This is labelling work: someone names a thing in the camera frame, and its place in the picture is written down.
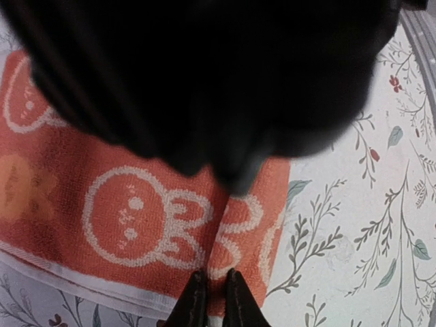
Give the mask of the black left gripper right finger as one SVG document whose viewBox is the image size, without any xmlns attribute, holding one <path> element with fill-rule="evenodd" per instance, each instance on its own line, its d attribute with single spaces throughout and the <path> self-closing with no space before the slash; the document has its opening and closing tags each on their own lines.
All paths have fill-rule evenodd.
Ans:
<svg viewBox="0 0 436 327">
<path fill-rule="evenodd" d="M 226 327 L 269 327 L 242 273 L 229 270 L 225 282 Z"/>
</svg>

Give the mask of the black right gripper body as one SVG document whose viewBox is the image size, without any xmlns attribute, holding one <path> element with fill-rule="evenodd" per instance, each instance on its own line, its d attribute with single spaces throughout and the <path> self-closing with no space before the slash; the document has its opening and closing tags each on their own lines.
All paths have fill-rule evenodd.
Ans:
<svg viewBox="0 0 436 327">
<path fill-rule="evenodd" d="M 32 77 L 74 127 L 232 194 L 363 109 L 399 1 L 2 1 Z"/>
</svg>

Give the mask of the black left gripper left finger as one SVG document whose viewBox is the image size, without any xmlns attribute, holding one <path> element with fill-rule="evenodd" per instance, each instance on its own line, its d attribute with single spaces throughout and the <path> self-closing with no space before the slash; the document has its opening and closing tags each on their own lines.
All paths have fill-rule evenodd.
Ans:
<svg viewBox="0 0 436 327">
<path fill-rule="evenodd" d="M 204 327 L 207 325 L 206 309 L 208 282 L 203 270 L 194 271 L 171 314 L 165 321 L 167 327 Z"/>
</svg>

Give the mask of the orange patterned towel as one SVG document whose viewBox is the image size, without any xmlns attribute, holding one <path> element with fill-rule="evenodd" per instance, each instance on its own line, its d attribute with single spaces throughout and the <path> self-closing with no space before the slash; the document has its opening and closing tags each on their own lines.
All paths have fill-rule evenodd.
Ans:
<svg viewBox="0 0 436 327">
<path fill-rule="evenodd" d="M 1 325 L 150 326 L 190 274 L 208 275 L 208 326 L 229 270 L 259 305 L 281 235 L 290 162 L 268 160 L 230 196 L 70 127 L 21 50 L 1 54 Z"/>
</svg>

